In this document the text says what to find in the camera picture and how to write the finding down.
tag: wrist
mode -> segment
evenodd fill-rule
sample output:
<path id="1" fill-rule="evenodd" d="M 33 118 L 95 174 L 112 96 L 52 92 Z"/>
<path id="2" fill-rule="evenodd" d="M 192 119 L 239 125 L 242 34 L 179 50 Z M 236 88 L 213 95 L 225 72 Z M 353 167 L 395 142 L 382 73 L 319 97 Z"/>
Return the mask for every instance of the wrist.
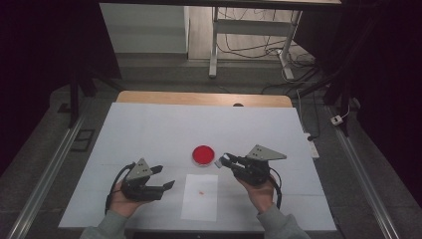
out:
<path id="1" fill-rule="evenodd" d="M 274 202 L 272 202 L 272 201 L 260 203 L 260 205 L 257 206 L 259 214 L 262 214 L 262 213 L 268 211 L 268 209 L 270 209 L 270 207 L 272 207 L 273 204 L 274 204 Z"/>

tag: gray sleeve cuff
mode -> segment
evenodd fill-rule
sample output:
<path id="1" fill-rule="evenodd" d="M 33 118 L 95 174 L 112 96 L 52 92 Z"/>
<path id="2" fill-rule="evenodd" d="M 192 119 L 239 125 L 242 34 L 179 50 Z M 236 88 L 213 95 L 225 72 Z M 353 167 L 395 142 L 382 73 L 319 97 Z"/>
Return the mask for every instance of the gray sleeve cuff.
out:
<path id="1" fill-rule="evenodd" d="M 266 239 L 310 238 L 308 234 L 298 226 L 293 215 L 283 215 L 275 204 L 266 212 L 259 214 L 257 218 L 264 227 Z"/>
<path id="2" fill-rule="evenodd" d="M 87 227 L 84 230 L 81 239 L 125 239 L 126 221 L 127 218 L 109 210 L 98 227 Z"/>
<path id="3" fill-rule="evenodd" d="M 124 225 L 126 221 L 127 218 L 109 210 L 100 223 L 99 228 L 107 235 L 110 235 L 111 238 L 124 238 Z"/>

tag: wall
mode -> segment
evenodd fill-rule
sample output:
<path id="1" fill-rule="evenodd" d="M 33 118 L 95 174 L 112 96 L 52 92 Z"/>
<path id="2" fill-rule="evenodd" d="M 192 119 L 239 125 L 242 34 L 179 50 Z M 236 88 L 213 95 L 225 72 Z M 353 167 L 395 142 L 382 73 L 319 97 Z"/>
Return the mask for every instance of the wall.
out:
<path id="1" fill-rule="evenodd" d="M 187 53 L 189 9 L 101 4 L 116 53 Z"/>

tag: human hand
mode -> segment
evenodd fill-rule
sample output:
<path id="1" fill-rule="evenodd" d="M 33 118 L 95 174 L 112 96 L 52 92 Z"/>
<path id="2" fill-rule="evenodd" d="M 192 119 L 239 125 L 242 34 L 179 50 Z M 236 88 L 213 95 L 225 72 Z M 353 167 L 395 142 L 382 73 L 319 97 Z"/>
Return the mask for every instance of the human hand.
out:
<path id="1" fill-rule="evenodd" d="M 121 188 L 121 181 L 115 185 L 114 193 L 112 194 L 111 205 L 109 207 L 110 210 L 118 213 L 119 215 L 129 218 L 136 209 L 145 204 L 146 202 L 137 202 L 132 201 L 124 197 L 124 194 L 120 191 Z"/>
<path id="2" fill-rule="evenodd" d="M 261 213 L 267 211 L 273 204 L 274 186 L 270 180 L 259 186 L 252 186 L 247 182 L 236 178 L 248 191 L 249 199 Z"/>

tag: red disk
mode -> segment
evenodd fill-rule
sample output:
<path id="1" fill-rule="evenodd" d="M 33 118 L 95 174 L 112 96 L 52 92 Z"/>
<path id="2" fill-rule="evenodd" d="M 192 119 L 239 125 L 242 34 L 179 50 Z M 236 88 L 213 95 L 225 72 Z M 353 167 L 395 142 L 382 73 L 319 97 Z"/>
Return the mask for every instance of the red disk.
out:
<path id="1" fill-rule="evenodd" d="M 192 156 L 197 163 L 206 165 L 214 159 L 214 150 L 207 145 L 200 145 L 193 150 Z"/>

